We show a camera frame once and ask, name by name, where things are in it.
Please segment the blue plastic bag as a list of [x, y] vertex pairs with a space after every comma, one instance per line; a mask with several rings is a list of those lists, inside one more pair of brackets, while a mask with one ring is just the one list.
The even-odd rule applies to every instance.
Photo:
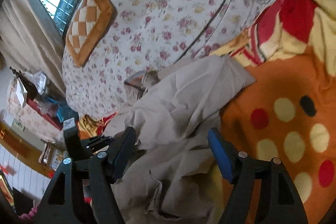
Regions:
[[60, 123], [63, 123], [64, 121], [74, 118], [75, 121], [79, 120], [79, 114], [78, 112], [74, 111], [72, 108], [70, 108], [66, 101], [60, 101], [53, 97], [45, 96], [45, 101], [48, 103], [51, 103], [56, 106], [56, 116]]

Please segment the orange checkered plush cushion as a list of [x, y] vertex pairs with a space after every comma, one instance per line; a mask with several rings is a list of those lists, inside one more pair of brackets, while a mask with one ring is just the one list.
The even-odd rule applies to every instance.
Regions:
[[86, 63], [113, 15], [110, 0], [81, 0], [66, 33], [66, 46], [77, 67]]

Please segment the clear plastic bag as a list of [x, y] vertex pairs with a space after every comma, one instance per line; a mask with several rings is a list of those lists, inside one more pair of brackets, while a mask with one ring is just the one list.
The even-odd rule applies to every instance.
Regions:
[[26, 78], [36, 87], [39, 95], [43, 95], [49, 83], [48, 77], [42, 72], [30, 73], [25, 71]]

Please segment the white floral quilt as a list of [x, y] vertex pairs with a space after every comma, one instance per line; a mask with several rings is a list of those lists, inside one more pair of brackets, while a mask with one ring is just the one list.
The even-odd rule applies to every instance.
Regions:
[[203, 57], [248, 27], [275, 0], [111, 0], [116, 14], [88, 60], [63, 55], [66, 100], [80, 114], [102, 118], [125, 102], [123, 82], [137, 71]]

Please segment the beige zip-up jacket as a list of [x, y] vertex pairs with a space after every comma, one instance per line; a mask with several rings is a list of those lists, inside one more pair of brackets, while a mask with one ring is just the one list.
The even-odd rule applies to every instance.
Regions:
[[135, 153], [113, 187], [126, 223], [214, 223], [220, 214], [207, 140], [219, 111], [255, 78], [229, 56], [184, 59], [107, 128], [131, 126]]

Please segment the orange red dotted blanket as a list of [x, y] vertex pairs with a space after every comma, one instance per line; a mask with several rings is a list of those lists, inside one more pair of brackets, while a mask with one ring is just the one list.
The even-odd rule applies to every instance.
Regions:
[[[219, 132], [239, 151], [279, 158], [307, 223], [335, 223], [335, 0], [276, 0], [210, 56], [229, 56], [254, 78], [219, 111]], [[220, 214], [232, 186], [214, 159]]]

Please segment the beige curtain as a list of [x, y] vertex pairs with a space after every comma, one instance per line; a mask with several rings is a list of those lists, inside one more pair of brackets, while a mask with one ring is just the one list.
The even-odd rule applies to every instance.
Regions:
[[64, 95], [62, 61], [65, 43], [40, 0], [3, 0], [1, 55], [22, 71], [44, 72]]

